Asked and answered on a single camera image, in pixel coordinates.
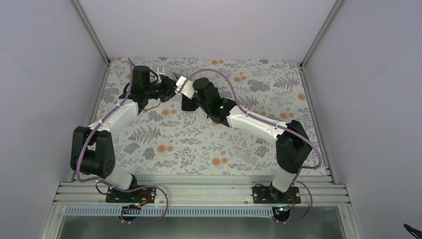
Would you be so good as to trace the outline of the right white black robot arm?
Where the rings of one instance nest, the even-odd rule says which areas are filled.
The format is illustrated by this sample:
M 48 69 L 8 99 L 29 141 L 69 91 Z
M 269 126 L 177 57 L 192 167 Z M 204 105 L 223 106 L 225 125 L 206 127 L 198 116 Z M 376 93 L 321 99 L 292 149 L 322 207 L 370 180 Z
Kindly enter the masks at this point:
M 283 202 L 299 169 L 311 152 L 308 136 L 300 122 L 271 121 L 254 112 L 242 110 L 234 100 L 222 98 L 217 87 L 207 78 L 194 81 L 194 98 L 213 122 L 247 131 L 276 148 L 278 170 L 270 184 L 270 198 Z

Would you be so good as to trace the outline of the black phone case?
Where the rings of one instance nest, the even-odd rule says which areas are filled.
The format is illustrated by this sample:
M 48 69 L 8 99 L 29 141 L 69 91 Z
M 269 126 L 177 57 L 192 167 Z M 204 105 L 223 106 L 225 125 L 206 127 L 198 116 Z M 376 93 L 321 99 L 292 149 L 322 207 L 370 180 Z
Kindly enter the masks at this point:
M 199 107 L 198 100 L 196 97 L 189 98 L 185 95 L 182 95 L 182 111 L 185 112 L 194 112 Z

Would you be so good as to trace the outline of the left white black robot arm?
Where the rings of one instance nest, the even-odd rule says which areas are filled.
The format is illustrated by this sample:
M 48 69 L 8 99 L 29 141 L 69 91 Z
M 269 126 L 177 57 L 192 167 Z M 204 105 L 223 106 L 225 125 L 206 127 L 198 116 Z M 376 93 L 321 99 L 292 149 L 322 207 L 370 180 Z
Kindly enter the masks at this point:
M 166 102 L 175 96 L 176 82 L 148 66 L 130 66 L 129 83 L 120 101 L 105 116 L 73 132 L 71 168 L 80 182 L 96 180 L 118 189 L 127 202 L 138 196 L 134 175 L 116 165 L 113 135 L 120 132 L 148 105 L 149 100 Z

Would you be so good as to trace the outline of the black phone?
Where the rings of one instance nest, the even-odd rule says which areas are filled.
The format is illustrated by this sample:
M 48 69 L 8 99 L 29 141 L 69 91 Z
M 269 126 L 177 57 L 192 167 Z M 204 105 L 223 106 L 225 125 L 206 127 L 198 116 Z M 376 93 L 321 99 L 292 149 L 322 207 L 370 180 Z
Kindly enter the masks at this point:
M 176 73 L 176 72 L 171 72 L 171 75 L 175 81 L 178 81 L 180 77 L 182 76 L 180 73 Z

